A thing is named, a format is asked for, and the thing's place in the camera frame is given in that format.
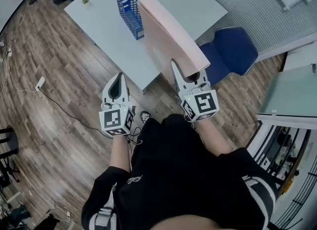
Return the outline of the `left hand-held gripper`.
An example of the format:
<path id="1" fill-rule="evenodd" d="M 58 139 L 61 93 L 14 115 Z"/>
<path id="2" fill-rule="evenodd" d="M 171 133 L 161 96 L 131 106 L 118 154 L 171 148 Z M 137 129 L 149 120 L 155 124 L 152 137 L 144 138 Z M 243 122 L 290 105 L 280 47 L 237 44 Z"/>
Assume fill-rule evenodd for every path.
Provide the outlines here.
<path id="1" fill-rule="evenodd" d="M 104 87 L 104 101 L 99 117 L 102 132 L 106 135 L 115 137 L 130 134 L 135 113 L 129 96 L 129 88 L 122 72 L 116 74 Z"/>

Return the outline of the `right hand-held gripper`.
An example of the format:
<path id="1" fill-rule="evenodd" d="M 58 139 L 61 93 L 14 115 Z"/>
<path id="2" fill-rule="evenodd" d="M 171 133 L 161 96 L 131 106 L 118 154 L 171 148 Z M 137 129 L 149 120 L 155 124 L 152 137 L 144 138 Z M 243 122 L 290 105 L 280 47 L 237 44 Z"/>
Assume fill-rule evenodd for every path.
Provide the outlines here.
<path id="1" fill-rule="evenodd" d="M 211 89 L 206 70 L 197 72 L 196 80 L 187 83 L 177 62 L 173 59 L 171 67 L 185 119 L 188 122 L 197 122 L 215 115 L 218 112 L 218 100 L 216 91 Z"/>

